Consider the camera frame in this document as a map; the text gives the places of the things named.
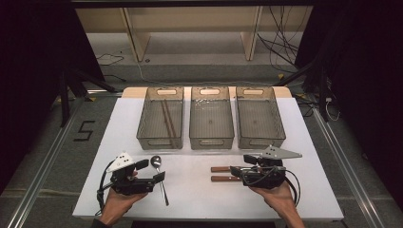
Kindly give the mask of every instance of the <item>knife handle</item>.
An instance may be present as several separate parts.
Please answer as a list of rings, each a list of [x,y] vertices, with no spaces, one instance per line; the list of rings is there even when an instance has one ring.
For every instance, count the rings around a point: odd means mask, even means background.
[[[220,172],[230,172],[231,169],[229,166],[217,166],[217,167],[211,167],[211,172],[212,173],[220,173]]]
[[[211,181],[240,181],[240,178],[234,176],[211,176]]]

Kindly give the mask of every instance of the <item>spoon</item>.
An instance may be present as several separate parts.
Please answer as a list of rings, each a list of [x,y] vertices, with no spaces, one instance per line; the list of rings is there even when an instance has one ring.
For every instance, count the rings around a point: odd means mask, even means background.
[[[157,169],[157,172],[160,173],[160,166],[161,166],[162,160],[160,156],[153,156],[151,158],[151,165]],[[168,197],[166,196],[165,188],[163,187],[163,182],[160,182],[161,185],[161,190],[163,191],[163,199],[165,200],[165,204],[169,205]]]

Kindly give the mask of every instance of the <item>plastic storage bin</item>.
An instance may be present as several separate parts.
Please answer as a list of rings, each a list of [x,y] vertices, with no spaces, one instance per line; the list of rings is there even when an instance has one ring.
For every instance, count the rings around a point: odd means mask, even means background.
[[[137,131],[142,149],[181,149],[183,110],[183,87],[149,87]]]
[[[228,87],[192,87],[191,148],[231,149],[234,135]]]
[[[280,147],[285,132],[272,87],[237,87],[240,149]]]

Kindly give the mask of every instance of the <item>human hand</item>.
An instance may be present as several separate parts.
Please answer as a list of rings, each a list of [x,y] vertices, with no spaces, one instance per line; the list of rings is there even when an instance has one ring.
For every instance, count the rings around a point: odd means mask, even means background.
[[[133,203],[144,198],[148,193],[133,194],[125,196],[118,194],[112,188],[109,188],[106,204],[99,219],[103,224],[112,226],[132,207]]]
[[[249,187],[252,191],[263,196],[264,201],[272,207],[278,215],[285,220],[288,227],[304,227],[300,218],[290,186],[284,181],[279,187],[273,189]]]

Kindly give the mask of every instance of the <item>white tabletop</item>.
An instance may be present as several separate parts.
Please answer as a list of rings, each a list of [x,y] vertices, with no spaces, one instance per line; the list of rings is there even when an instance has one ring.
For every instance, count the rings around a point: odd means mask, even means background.
[[[136,139],[144,99],[120,98],[115,104],[109,124],[102,139],[94,163],[77,202],[73,216],[95,218],[99,210],[96,191],[108,163],[123,151],[135,162],[160,155],[163,160],[161,171],[165,171],[163,182],[169,199],[165,206],[158,185],[147,197],[136,202],[125,217],[149,220],[273,220],[278,214],[263,198],[239,182],[212,182],[211,166],[241,165],[243,154],[253,151],[238,149],[237,128],[231,150],[192,150],[190,148],[189,116],[190,99],[185,97],[183,117],[183,148],[180,150],[142,150]],[[235,102],[231,99],[234,126]],[[295,173],[301,187],[297,207],[305,220],[343,219],[335,194],[326,178],[297,102],[293,98],[278,98],[278,109],[284,126],[286,140],[281,148],[298,152],[302,158],[283,160],[284,166]],[[139,178],[151,178],[156,170],[150,165],[139,171]],[[294,177],[287,177],[297,187]],[[108,183],[110,174],[106,175]]]

